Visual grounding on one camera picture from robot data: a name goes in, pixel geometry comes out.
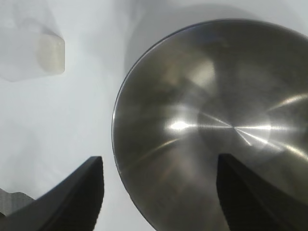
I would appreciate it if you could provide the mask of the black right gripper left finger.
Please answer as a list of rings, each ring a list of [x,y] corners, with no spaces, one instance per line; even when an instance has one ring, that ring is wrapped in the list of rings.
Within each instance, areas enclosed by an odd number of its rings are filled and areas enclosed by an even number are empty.
[[[37,200],[0,191],[2,231],[92,231],[104,197],[103,160],[93,156]]]

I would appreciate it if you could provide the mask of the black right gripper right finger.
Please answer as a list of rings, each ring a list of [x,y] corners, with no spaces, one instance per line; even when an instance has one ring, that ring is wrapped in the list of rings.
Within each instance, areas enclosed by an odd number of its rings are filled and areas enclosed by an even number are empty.
[[[306,231],[308,206],[237,160],[218,156],[216,188],[231,231]]]

